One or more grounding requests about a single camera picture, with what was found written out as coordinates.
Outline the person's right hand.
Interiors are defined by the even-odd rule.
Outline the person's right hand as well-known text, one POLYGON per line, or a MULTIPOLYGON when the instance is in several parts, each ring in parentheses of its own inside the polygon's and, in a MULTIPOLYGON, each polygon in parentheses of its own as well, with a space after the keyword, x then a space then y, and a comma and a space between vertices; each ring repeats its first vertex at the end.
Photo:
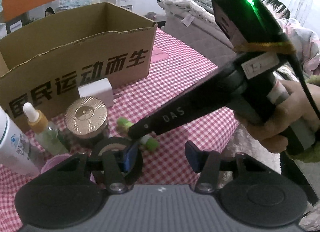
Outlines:
POLYGON ((271 153, 281 153, 288 146, 288 139, 281 136, 294 121, 304 118, 313 132, 319 130, 319 118, 314 112, 299 82, 281 81, 290 96, 277 106, 275 114, 262 126, 253 125, 234 113, 234 117, 248 133, 271 153))

